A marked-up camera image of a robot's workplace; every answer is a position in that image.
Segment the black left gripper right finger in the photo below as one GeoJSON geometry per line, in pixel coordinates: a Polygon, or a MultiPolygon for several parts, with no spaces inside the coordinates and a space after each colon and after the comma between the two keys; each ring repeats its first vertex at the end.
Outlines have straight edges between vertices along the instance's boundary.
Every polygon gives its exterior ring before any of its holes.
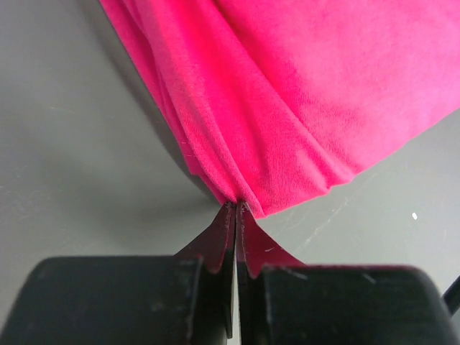
{"type": "Polygon", "coordinates": [[[304,264],[235,211],[243,344],[453,344],[445,300],[402,265],[304,264]]]}

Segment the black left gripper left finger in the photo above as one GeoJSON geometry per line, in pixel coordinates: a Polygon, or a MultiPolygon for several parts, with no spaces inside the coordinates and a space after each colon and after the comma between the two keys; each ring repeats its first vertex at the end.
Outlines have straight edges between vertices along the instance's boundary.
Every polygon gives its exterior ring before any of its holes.
{"type": "Polygon", "coordinates": [[[233,203],[177,254],[51,257],[29,274],[7,344],[225,344],[233,335],[233,203]]]}

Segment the pink t shirt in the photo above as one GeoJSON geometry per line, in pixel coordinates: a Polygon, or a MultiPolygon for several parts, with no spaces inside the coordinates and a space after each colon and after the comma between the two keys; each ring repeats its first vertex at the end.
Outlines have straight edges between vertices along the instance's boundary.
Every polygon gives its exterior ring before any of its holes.
{"type": "Polygon", "coordinates": [[[457,1],[103,1],[190,171],[264,218],[459,108],[457,1]]]}

